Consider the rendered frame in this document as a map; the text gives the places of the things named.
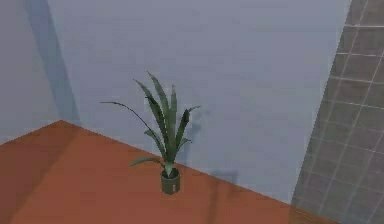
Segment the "green potted houseplant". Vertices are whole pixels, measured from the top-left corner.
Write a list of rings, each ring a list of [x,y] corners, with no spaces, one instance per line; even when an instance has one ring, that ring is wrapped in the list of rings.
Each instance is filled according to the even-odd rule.
[[[178,101],[177,93],[174,85],[171,86],[170,97],[167,97],[164,88],[160,81],[150,72],[148,76],[153,82],[156,93],[160,102],[157,102],[149,88],[142,82],[135,80],[145,95],[151,112],[155,118],[160,133],[157,134],[148,123],[133,109],[127,105],[116,101],[101,101],[101,104],[112,104],[124,107],[131,111],[146,127],[145,135],[152,138],[161,154],[161,158],[155,157],[140,157],[132,161],[129,166],[136,166],[145,162],[154,162],[161,166],[160,182],[161,191],[167,195],[174,195],[181,189],[181,173],[175,166],[175,160],[180,149],[190,139],[184,136],[185,130],[190,122],[191,112],[198,109],[198,106],[193,106],[184,110],[179,123],[176,122]]]

